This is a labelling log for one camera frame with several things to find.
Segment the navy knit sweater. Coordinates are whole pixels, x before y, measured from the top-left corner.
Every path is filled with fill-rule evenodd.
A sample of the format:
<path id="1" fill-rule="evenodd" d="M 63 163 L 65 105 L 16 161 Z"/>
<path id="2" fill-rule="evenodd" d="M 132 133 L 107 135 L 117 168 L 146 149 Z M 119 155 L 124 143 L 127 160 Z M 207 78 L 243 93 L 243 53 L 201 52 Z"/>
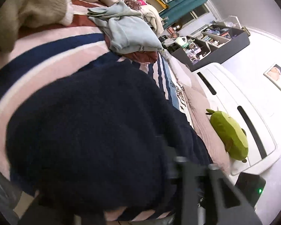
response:
<path id="1" fill-rule="evenodd" d="M 184 113 L 127 62 L 82 70 L 41 88 L 11 117 L 10 180 L 79 214 L 117 211 L 131 221 L 172 212 L 168 147 L 206 166 L 212 159 Z"/>

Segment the cream clothes pile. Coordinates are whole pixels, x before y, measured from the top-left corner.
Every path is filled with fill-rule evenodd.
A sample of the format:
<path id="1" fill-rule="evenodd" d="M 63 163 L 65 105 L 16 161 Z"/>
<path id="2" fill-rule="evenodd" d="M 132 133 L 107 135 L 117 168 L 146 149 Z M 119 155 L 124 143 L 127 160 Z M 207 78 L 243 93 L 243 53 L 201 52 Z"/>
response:
<path id="1" fill-rule="evenodd" d="M 152 5 L 141 6 L 140 11 L 142 12 L 143 17 L 147 19 L 156 36 L 160 37 L 164 32 L 164 28 L 162 25 L 162 19 L 159 16 L 158 11 Z"/>

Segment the green avocado plush toy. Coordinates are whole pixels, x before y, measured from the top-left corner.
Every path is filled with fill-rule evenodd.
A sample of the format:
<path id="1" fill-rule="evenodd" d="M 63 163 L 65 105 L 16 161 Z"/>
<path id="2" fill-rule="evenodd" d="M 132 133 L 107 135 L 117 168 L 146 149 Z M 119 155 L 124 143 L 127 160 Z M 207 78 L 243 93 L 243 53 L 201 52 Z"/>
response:
<path id="1" fill-rule="evenodd" d="M 249 147 L 246 132 L 227 113 L 206 109 L 210 124 L 224 143 L 225 150 L 231 158 L 246 163 Z"/>

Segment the pink pillow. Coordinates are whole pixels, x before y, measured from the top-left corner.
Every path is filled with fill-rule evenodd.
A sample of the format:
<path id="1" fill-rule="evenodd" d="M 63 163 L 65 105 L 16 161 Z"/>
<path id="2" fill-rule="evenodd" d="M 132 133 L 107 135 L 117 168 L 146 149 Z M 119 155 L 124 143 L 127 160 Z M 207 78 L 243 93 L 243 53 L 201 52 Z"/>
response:
<path id="1" fill-rule="evenodd" d="M 203 92 L 197 77 L 184 64 L 173 56 L 169 57 L 168 64 L 181 86 L 187 86 L 197 92 Z"/>
<path id="2" fill-rule="evenodd" d="M 194 130 L 203 140 L 213 163 L 217 164 L 224 173 L 229 175 L 230 159 L 228 153 L 225 151 L 222 140 L 215 132 L 210 124 L 209 117 L 206 115 L 206 109 L 210 107 L 208 99 L 200 92 L 186 85 L 183 86 L 183 91 Z"/>

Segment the white bed headboard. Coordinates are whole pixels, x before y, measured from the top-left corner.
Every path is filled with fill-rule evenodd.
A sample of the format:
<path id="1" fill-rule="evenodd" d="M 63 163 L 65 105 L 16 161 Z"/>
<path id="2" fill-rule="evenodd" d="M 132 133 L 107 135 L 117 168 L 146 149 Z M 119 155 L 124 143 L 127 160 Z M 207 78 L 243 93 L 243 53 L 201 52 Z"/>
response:
<path id="1" fill-rule="evenodd" d="M 215 62 L 200 68 L 194 74 L 205 91 L 210 108 L 227 113 L 247 134 L 247 162 L 231 159 L 231 176 L 237 176 L 241 172 L 258 175 L 269 169 L 278 160 L 277 144 L 234 75 Z"/>

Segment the dark tall bookshelf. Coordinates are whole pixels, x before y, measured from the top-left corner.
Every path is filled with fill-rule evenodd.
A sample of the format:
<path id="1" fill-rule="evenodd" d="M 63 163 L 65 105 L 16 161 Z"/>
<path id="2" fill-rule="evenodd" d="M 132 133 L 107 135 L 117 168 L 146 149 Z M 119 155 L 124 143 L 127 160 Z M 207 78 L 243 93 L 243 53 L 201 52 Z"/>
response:
<path id="1" fill-rule="evenodd" d="M 194 72 L 212 62 L 219 64 L 250 45 L 248 33 L 219 24 L 204 26 L 196 34 L 182 37 L 184 45 L 172 45 L 170 54 Z"/>

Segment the light blue garment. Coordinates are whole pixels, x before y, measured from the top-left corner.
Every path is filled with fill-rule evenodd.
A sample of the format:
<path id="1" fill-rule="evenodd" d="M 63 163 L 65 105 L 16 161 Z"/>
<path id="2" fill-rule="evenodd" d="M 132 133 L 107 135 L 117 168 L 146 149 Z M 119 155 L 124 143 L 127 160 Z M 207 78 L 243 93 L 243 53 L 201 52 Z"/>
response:
<path id="1" fill-rule="evenodd" d="M 110 7 L 89 8 L 88 19 L 108 36 L 110 50 L 118 54 L 158 51 L 162 48 L 154 31 L 143 20 L 142 13 L 122 1 Z"/>

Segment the teal window curtain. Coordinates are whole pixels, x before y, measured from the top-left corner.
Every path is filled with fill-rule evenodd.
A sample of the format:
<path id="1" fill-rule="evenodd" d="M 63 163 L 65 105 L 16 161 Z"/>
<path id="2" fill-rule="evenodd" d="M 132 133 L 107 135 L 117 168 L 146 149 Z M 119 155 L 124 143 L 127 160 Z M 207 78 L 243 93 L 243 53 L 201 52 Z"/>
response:
<path id="1" fill-rule="evenodd" d="M 163 28 L 166 29 L 193 9 L 205 4 L 208 0 L 173 0 L 168 8 L 161 12 L 160 17 L 168 20 Z"/>

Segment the pink satin bag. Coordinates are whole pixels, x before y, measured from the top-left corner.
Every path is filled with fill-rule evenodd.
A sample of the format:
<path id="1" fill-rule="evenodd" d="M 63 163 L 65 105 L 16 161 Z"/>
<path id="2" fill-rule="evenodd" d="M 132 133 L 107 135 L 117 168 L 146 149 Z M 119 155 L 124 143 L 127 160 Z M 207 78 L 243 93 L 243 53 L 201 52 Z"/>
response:
<path id="1" fill-rule="evenodd" d="M 124 4 L 126 4 L 129 8 L 140 11 L 141 10 L 141 2 L 137 0 L 123 0 Z"/>

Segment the yellow wooden shelf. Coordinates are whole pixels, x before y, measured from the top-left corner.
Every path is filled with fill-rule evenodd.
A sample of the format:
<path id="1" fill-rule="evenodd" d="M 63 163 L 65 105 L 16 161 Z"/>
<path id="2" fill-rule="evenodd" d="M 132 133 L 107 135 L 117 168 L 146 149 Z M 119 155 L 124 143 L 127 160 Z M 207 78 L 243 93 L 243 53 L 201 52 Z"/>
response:
<path id="1" fill-rule="evenodd" d="M 168 9 L 168 5 L 164 3 L 163 0 L 143 0 L 148 5 L 153 6 L 158 13 L 163 12 L 164 10 Z"/>

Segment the striped bed blanket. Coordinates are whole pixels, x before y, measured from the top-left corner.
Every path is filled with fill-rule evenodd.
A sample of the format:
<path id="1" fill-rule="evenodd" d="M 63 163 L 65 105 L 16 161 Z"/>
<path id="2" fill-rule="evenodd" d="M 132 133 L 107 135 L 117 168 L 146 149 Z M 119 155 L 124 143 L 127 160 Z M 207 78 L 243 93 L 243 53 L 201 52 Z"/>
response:
<path id="1" fill-rule="evenodd" d="M 14 112 L 41 88 L 82 70 L 114 62 L 130 63 L 152 78 L 165 98 L 184 113 L 188 120 L 189 113 L 183 108 L 183 86 L 178 83 L 168 64 L 169 57 L 159 54 L 153 64 L 140 64 L 123 58 L 108 49 L 104 34 L 88 19 L 83 20 L 82 26 L 28 31 L 17 41 L 13 52 L 0 53 L 0 173 L 16 185 L 10 180 L 10 163 L 5 147 L 7 126 Z M 176 150 L 168 147 L 166 153 L 171 165 L 173 157 L 177 155 Z M 29 195 L 32 196 L 34 205 L 45 210 L 43 214 L 33 218 L 33 224 L 37 224 L 40 219 L 49 224 L 51 211 L 57 211 L 63 224 L 71 223 L 75 215 L 81 216 L 88 224 L 102 224 L 105 221 L 117 221 L 118 216 L 123 213 L 120 209 L 79 214 L 58 205 L 48 204 L 39 191 Z M 172 212 L 165 212 L 155 219 L 175 214 L 177 204 L 178 201 Z M 131 221 L 152 219 L 150 215 L 150 211 L 144 211 Z"/>

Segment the tan fleece garment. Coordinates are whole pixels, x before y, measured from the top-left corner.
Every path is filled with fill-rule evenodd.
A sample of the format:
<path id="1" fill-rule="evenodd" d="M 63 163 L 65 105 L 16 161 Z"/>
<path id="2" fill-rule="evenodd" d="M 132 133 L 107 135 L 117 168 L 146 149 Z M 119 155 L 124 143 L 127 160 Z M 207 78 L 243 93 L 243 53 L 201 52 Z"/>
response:
<path id="1" fill-rule="evenodd" d="M 72 0 L 0 0 L 0 50 L 13 50 L 22 26 L 68 26 L 72 20 Z"/>

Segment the framed wall portrait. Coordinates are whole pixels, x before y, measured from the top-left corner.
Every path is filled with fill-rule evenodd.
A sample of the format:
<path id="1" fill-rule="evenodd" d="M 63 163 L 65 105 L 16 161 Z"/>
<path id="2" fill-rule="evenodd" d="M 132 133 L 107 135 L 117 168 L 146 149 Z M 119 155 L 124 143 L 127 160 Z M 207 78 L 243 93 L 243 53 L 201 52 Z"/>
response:
<path id="1" fill-rule="evenodd" d="M 281 66 L 275 64 L 267 69 L 263 75 L 281 91 Z"/>

